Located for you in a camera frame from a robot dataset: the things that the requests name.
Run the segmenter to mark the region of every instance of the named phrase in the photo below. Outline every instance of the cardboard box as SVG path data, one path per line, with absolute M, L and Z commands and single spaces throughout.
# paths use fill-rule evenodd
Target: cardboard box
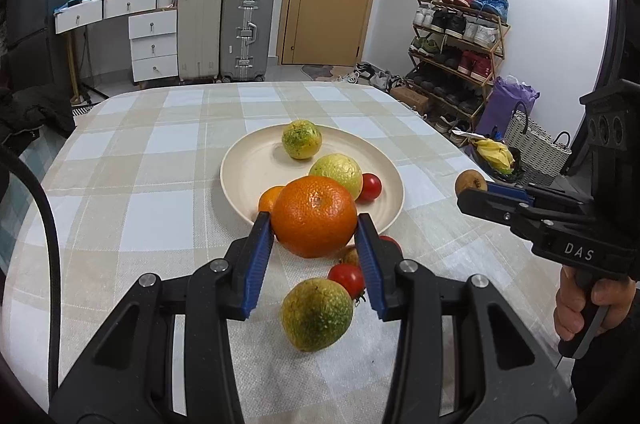
M 404 102 L 407 106 L 415 109 L 420 115 L 426 115 L 432 106 L 428 97 L 405 87 L 392 88 L 391 97 L 398 102 Z

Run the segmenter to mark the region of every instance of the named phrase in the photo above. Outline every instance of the human hand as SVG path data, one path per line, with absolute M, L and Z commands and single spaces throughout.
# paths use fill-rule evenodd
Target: human hand
M 610 305 L 597 335 L 617 327 L 629 313 L 636 295 L 636 283 L 627 278 L 625 281 L 610 279 L 599 280 L 591 290 L 594 305 Z M 554 324 L 556 332 L 563 341 L 571 341 L 582 330 L 584 319 L 580 312 L 586 304 L 584 291 L 575 283 L 575 269 L 562 266 L 560 288 L 556 293 Z

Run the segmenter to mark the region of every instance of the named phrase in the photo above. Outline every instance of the basket handle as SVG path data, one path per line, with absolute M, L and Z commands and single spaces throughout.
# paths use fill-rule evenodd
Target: basket handle
M 527 129 L 529 129 L 529 112 L 527 111 L 527 107 L 525 106 L 522 100 L 518 100 L 516 102 L 516 105 L 513 107 L 513 112 L 511 113 L 511 117 L 513 117 L 516 114 L 516 111 L 518 110 L 518 106 L 520 105 L 522 105 L 522 110 L 524 111 L 524 130 L 522 130 L 522 134 L 526 135 Z
M 568 131 L 561 131 L 558 136 L 556 137 L 556 140 L 554 140 L 554 144 L 556 142 L 558 142 L 558 139 L 562 136 L 562 135 L 566 135 L 566 146 L 569 147 L 571 145 L 571 135 L 569 134 Z

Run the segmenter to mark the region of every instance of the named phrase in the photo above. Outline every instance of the orange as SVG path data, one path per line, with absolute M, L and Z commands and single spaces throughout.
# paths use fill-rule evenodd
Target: orange
M 267 189 L 258 201 L 258 213 L 261 213 L 262 211 L 268 211 L 270 213 L 273 210 L 273 206 L 276 203 L 281 190 L 283 189 L 284 185 L 275 185 L 274 187 Z
M 349 243 L 357 222 L 350 192 L 327 177 L 289 182 L 271 211 L 271 226 L 278 241 L 302 258 L 320 258 L 339 251 Z

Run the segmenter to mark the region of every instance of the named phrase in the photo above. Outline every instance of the purple bag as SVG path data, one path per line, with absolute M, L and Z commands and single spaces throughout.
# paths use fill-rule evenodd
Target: purple bag
M 498 77 L 494 84 L 494 92 L 489 97 L 475 132 L 479 135 L 490 135 L 494 127 L 497 127 L 504 136 L 516 102 L 524 102 L 527 112 L 531 115 L 534 102 L 539 96 L 540 93 L 530 86 L 517 81 L 507 82 Z

